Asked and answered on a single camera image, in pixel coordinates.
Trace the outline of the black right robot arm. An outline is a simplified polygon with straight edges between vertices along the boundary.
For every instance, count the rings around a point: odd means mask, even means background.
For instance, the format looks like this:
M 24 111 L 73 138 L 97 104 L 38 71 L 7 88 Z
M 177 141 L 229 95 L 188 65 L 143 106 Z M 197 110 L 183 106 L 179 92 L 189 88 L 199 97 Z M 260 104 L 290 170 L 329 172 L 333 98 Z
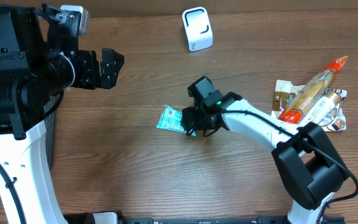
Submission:
M 350 176 L 344 161 L 323 129 L 280 121 L 253 107 L 240 95 L 222 94 L 208 77 L 188 87 L 194 100 L 183 109 L 182 126 L 188 135 L 219 129 L 246 136 L 271 153 L 280 178 L 293 199 L 284 223 L 324 223 L 333 195 Z

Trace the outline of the light blue snack packet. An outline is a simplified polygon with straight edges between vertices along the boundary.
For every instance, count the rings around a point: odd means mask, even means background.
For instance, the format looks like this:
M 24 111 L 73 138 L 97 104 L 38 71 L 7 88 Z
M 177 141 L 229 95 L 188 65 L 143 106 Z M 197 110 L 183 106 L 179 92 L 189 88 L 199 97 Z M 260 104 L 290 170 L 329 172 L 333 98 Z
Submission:
M 160 116 L 160 120 L 156 126 L 157 129 L 164 129 L 167 131 L 174 131 L 186 134 L 181 125 L 182 112 L 171 106 L 165 105 L 165 109 Z

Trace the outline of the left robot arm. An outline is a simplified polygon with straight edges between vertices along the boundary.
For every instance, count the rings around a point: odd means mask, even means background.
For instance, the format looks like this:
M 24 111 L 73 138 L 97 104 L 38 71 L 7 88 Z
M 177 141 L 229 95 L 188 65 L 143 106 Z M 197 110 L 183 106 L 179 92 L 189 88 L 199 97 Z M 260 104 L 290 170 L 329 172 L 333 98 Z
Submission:
M 82 6 L 0 5 L 0 197 L 9 223 L 119 223 L 118 212 L 65 215 L 47 160 L 46 119 L 70 88 L 111 89 L 124 56 L 80 50 Z

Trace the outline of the white cream tube brown cap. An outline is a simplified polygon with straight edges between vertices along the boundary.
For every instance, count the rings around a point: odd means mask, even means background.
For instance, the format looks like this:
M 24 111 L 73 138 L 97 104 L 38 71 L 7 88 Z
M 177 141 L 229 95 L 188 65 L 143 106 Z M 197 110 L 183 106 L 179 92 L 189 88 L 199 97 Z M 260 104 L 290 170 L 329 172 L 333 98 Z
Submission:
M 339 105 L 343 100 L 343 90 L 330 89 L 312 106 L 307 114 L 298 123 L 305 126 L 308 123 L 315 123 L 322 127 L 327 126 L 337 116 Z

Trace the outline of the orange spaghetti pack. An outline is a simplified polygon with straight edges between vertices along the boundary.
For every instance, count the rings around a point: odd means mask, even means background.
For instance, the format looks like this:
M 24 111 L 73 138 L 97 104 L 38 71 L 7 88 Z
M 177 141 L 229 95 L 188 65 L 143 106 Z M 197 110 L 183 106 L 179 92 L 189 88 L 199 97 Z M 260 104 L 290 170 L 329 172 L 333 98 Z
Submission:
M 326 65 L 297 93 L 278 119 L 287 123 L 298 124 L 335 81 L 348 58 L 348 56 L 343 56 Z

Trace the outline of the beige bread snack bag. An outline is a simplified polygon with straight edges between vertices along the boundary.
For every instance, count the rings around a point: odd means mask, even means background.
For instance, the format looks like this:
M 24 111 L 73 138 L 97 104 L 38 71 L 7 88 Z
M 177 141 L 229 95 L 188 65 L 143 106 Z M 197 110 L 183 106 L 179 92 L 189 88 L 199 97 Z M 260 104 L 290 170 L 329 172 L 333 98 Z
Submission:
M 289 104 L 292 99 L 297 95 L 297 93 L 304 87 L 304 85 L 293 85 L 292 82 L 286 80 L 277 80 L 275 91 L 273 93 L 273 105 L 271 116 L 274 118 L 278 118 L 280 113 L 286 108 L 287 104 Z M 347 91 L 343 90 L 343 100 L 346 99 Z M 336 131 L 344 131 L 346 130 L 346 117 L 344 116 L 341 108 L 341 104 L 339 105 L 339 111 L 334 120 L 329 123 L 327 126 L 322 127 L 324 131 L 327 132 L 336 132 Z

